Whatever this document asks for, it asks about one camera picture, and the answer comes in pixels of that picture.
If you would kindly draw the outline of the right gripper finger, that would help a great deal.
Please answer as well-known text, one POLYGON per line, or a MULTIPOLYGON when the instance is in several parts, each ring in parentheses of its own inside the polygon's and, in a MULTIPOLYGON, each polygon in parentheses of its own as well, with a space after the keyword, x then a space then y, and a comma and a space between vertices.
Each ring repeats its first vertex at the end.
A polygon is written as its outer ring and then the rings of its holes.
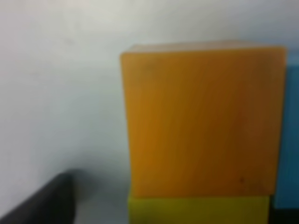
POLYGON ((61 173, 0 219, 2 224, 72 224, 76 215, 74 178, 61 173))

